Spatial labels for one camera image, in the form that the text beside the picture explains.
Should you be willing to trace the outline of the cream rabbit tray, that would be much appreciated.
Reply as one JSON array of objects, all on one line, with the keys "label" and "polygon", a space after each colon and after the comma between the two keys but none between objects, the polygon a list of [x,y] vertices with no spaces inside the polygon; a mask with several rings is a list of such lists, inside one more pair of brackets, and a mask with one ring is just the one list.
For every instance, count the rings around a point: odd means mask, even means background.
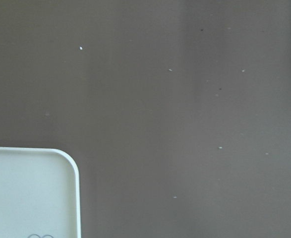
[{"label": "cream rabbit tray", "polygon": [[0,238],[79,238],[79,170],[64,151],[0,147]]}]

